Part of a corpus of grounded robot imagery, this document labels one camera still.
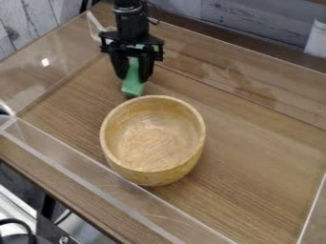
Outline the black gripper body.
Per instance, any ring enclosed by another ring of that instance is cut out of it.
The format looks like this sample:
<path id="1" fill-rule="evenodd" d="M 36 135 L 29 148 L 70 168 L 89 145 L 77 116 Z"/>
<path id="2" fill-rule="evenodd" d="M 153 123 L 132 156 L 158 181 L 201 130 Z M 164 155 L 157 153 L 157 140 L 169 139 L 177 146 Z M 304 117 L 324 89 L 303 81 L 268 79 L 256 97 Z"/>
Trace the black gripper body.
<path id="1" fill-rule="evenodd" d="M 148 62 L 164 58 L 164 41 L 149 34 L 148 10 L 145 7 L 113 7 L 116 29 L 101 31 L 100 50 L 114 62 L 126 62 L 129 57 Z"/>

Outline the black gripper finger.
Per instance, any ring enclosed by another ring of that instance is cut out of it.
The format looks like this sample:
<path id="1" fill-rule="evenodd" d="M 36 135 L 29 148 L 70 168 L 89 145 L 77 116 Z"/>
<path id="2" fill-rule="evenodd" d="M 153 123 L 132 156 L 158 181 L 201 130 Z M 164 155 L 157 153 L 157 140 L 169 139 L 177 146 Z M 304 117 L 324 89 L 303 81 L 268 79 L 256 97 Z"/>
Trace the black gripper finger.
<path id="1" fill-rule="evenodd" d="M 153 58 L 150 55 L 141 54 L 138 57 L 138 77 L 140 81 L 145 83 L 152 75 Z"/>
<path id="2" fill-rule="evenodd" d="M 124 79 L 125 76 L 126 76 L 128 67 L 129 67 L 128 57 L 120 51 L 113 51 L 109 54 L 109 57 L 110 57 L 110 63 L 112 63 L 112 66 L 113 66 L 113 70 L 114 70 L 116 76 L 120 79 Z"/>

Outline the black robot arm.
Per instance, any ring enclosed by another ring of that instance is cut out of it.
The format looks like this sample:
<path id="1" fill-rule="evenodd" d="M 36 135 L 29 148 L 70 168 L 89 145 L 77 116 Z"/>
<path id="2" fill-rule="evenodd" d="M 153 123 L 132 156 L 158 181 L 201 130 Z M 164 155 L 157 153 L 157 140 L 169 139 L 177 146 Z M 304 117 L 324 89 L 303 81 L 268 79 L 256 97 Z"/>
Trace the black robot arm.
<path id="1" fill-rule="evenodd" d="M 140 82 L 145 83 L 152 75 L 153 62 L 164 59 L 164 41 L 149 34 L 149 24 L 157 23 L 148 17 L 148 1 L 113 0 L 112 12 L 116 29 L 98 33 L 100 51 L 109 55 L 120 79 L 126 77 L 128 58 L 136 58 L 137 76 Z"/>

